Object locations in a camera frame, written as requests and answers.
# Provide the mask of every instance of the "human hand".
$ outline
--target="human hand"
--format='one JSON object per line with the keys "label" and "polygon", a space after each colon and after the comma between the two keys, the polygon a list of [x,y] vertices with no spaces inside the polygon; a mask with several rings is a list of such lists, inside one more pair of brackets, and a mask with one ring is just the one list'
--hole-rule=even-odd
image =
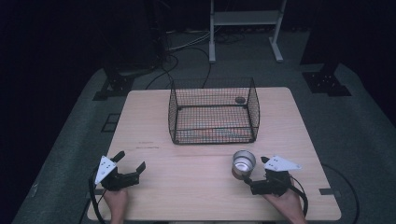
{"label": "human hand", "polygon": [[104,195],[105,201],[110,208],[111,224],[122,224],[128,205],[128,189],[118,191],[107,190]]}
{"label": "human hand", "polygon": [[263,194],[266,199],[276,210],[292,224],[306,224],[306,219],[301,207],[299,195],[291,189],[288,189],[282,196],[274,194]]}

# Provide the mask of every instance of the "silver cup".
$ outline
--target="silver cup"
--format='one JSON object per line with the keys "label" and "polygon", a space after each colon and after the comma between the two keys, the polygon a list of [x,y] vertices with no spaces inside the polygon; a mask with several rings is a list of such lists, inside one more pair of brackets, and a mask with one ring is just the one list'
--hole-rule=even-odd
{"label": "silver cup", "polygon": [[243,179],[243,175],[249,177],[256,165],[256,158],[247,150],[240,150],[233,154],[233,175],[237,179]]}

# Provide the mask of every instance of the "wire mesh basket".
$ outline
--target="wire mesh basket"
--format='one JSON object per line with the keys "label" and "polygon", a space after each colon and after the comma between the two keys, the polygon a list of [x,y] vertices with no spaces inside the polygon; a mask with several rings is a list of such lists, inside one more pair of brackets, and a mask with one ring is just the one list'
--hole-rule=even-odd
{"label": "wire mesh basket", "polygon": [[168,125],[175,144],[252,143],[259,124],[253,78],[172,81]]}

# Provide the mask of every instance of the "black stand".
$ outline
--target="black stand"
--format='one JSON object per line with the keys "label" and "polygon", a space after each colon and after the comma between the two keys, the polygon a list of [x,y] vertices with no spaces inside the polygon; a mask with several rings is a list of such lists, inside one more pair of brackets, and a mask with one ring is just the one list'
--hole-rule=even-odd
{"label": "black stand", "polygon": [[102,89],[95,94],[93,100],[104,101],[108,97],[128,95],[134,84],[134,77],[120,75],[116,66],[109,61],[104,62],[103,69],[105,70],[107,80],[102,86]]}
{"label": "black stand", "polygon": [[319,72],[304,72],[303,77],[312,93],[327,93],[329,96],[350,96],[347,87],[340,84],[334,72],[338,62],[327,62]]}

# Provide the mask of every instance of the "gray carpet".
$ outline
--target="gray carpet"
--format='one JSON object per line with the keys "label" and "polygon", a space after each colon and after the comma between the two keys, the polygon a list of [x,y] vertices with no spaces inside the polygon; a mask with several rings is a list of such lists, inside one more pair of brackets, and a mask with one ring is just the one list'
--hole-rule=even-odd
{"label": "gray carpet", "polygon": [[[283,63],[275,61],[268,36],[245,35],[245,39],[231,45],[217,44],[217,62],[211,65],[210,77],[254,77],[258,87],[288,87],[320,160],[341,172],[356,190],[360,201],[358,223],[393,223],[396,220],[394,126],[363,88],[359,77],[343,65],[335,75],[352,96],[311,93],[302,72],[318,71],[321,65],[299,65],[308,32],[280,33],[278,44],[285,59]],[[196,37],[169,35],[172,46]],[[195,47],[207,52],[207,44]],[[206,77],[209,64],[200,50],[185,49],[173,55],[178,58],[177,67],[170,72],[173,78]],[[176,59],[168,57],[164,67],[169,69],[175,62]],[[162,72],[157,69],[137,78],[133,89],[145,89]],[[84,215],[88,177],[111,143],[112,133],[101,132],[107,116],[120,113],[125,101],[125,97],[92,100],[105,80],[102,69],[92,75],[43,164],[35,182],[36,191],[27,196],[13,223],[79,223],[81,215],[81,223],[95,223]],[[158,78],[149,88],[169,88],[168,78]],[[324,170],[332,188],[340,194],[337,202],[342,217],[335,223],[352,223],[357,208],[353,191],[334,170]]]}

